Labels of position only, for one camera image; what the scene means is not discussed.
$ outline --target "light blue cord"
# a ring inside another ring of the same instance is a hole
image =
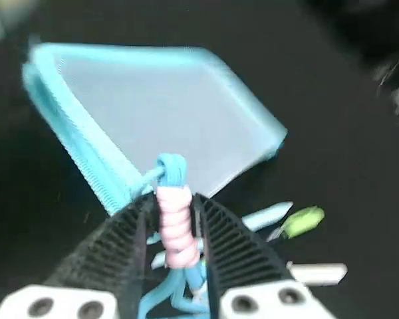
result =
[[[158,178],[158,185],[164,187],[184,187],[186,180],[186,161],[182,156],[173,154],[160,154],[157,169],[144,176],[142,181]],[[153,236],[150,242],[157,240]],[[142,297],[139,305],[138,319],[145,319],[148,312],[157,304],[170,297],[174,308],[185,312],[208,313],[209,308],[203,304],[196,304],[184,297],[186,282],[191,289],[199,289],[204,283],[201,273],[201,261],[188,269],[172,269],[167,278],[158,287]]]

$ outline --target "light blue object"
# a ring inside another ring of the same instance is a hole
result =
[[[260,211],[256,211],[250,215],[244,216],[242,221],[245,226],[251,231],[259,231],[260,229],[270,226],[272,224],[280,221],[293,206],[293,203],[282,202],[278,204],[274,204],[266,209],[262,209]],[[202,238],[198,238],[198,250],[204,250],[204,242]],[[165,264],[166,252],[162,251],[155,255],[154,259],[151,262],[152,269],[163,267]]]
[[[111,215],[162,150],[184,156],[187,184],[211,197],[287,133],[203,49],[44,43],[30,50],[23,84]]]
[[[173,154],[161,154],[158,156],[158,167],[164,173],[158,178],[158,185],[164,187],[183,187],[186,179],[186,161],[182,156]],[[203,278],[203,264],[199,261],[195,266],[185,269],[170,270],[164,282],[142,297],[139,304],[138,319],[145,319],[148,312],[157,304],[170,297],[174,308],[182,312],[194,314],[209,313],[208,305],[192,302],[184,297],[186,283],[190,289],[201,288]]]

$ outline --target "blue loop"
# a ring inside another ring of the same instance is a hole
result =
[[[164,168],[164,174],[158,179],[159,186],[183,187],[186,179],[186,160],[178,154],[160,154],[157,165]]]

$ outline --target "green object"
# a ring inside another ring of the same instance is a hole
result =
[[[281,228],[288,238],[293,238],[314,229],[324,216],[323,209],[317,206],[307,207],[288,217]]]

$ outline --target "black table surface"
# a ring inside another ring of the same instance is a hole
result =
[[[216,198],[238,215],[292,200],[319,227],[277,247],[346,263],[313,289],[338,318],[399,318],[399,130],[376,86],[294,1],[48,1],[0,44],[0,300],[41,282],[106,213],[21,84],[42,41],[197,46],[220,56],[289,130],[276,161]]]

